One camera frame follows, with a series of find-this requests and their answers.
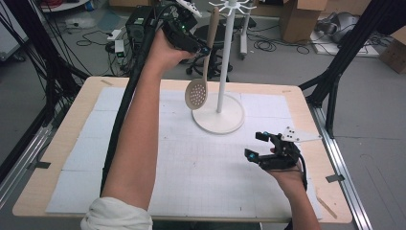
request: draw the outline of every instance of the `white pole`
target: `white pole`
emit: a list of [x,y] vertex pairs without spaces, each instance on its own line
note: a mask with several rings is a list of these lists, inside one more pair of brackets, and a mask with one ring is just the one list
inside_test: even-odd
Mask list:
[[224,96],[224,89],[225,89],[226,79],[227,79],[227,70],[228,70],[229,59],[230,59],[231,40],[233,37],[234,19],[236,16],[235,9],[230,9],[230,11],[231,11],[231,14],[227,17],[226,35],[224,38],[224,50],[223,50],[223,60],[221,62],[220,88],[218,91],[217,113],[221,113],[221,109],[223,107],[223,96]]

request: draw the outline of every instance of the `white sleeve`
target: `white sleeve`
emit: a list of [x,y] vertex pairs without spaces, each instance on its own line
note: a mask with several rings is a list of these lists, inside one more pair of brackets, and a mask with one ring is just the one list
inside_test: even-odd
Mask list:
[[149,213],[113,197],[97,198],[80,223],[82,230],[152,230]]

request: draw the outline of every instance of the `floor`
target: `floor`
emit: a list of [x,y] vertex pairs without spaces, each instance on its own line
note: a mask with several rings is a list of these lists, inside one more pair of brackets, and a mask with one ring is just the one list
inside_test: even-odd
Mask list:
[[[208,9],[205,3],[197,7]],[[84,13],[95,19],[96,26],[86,30],[64,32],[63,37],[83,65],[95,76],[111,74],[104,46],[92,44],[79,47],[82,35],[96,30],[111,31],[121,28],[128,11],[112,11],[105,4],[92,12],[74,9],[57,13],[55,18],[65,18]],[[277,25],[274,18],[254,17],[258,23],[252,30]],[[279,29],[251,34],[278,38]],[[94,41],[105,42],[105,36],[89,36]],[[232,82],[299,85],[323,73],[333,56],[317,55],[311,46],[305,50],[276,45],[274,52],[254,47],[248,41],[248,55],[239,58],[239,36],[235,34],[230,62],[234,66],[229,74]],[[378,52],[383,47],[375,47]],[[186,75],[186,65],[180,64],[165,75],[165,79],[191,80],[196,74]],[[118,67],[113,65],[115,73]],[[340,81],[334,120],[334,134],[343,154],[352,181],[374,229],[404,229],[406,225],[406,180],[403,167],[406,162],[406,78],[399,75],[375,57],[356,57]],[[0,163],[4,161],[34,117],[45,104],[44,93],[33,66],[27,60],[0,62]],[[12,206],[30,177],[27,171],[14,188],[12,196],[0,210],[1,229],[79,229],[76,218],[18,218]],[[285,224],[263,224],[263,229],[283,229]],[[323,224],[323,229],[357,229],[354,223]]]

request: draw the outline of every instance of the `office chair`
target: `office chair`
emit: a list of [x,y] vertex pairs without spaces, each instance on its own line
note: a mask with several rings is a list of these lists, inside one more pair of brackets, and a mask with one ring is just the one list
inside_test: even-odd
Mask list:
[[[194,35],[201,39],[202,41],[206,42],[207,40],[207,33],[209,30],[209,25],[202,26],[200,28],[197,28],[196,31],[194,32]],[[210,53],[210,59],[209,59],[209,69],[207,72],[207,78],[216,78],[220,77],[221,75],[221,60],[222,56],[217,54],[217,51],[222,50],[224,48],[224,36],[226,32],[226,27],[224,25],[218,24],[217,26],[217,32],[215,33],[215,38],[214,38],[214,44],[212,48],[212,52]],[[203,61],[202,60],[204,57],[203,56],[197,56],[194,58],[192,64],[186,69],[186,74],[191,75],[193,70],[199,74],[203,75],[203,71],[199,70],[199,68],[203,68]],[[228,64],[227,72],[230,72],[233,70],[233,66]]]

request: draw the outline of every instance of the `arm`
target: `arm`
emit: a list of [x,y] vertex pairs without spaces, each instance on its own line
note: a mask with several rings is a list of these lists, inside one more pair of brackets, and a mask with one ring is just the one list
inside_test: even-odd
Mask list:
[[293,229],[321,229],[316,218],[313,207],[310,204],[305,187],[302,181],[302,173],[292,171],[270,171],[271,175],[278,181],[281,189],[286,195],[292,210]]
[[161,78],[180,60],[192,57],[173,49],[161,30],[156,33],[101,196],[148,208],[155,183]]

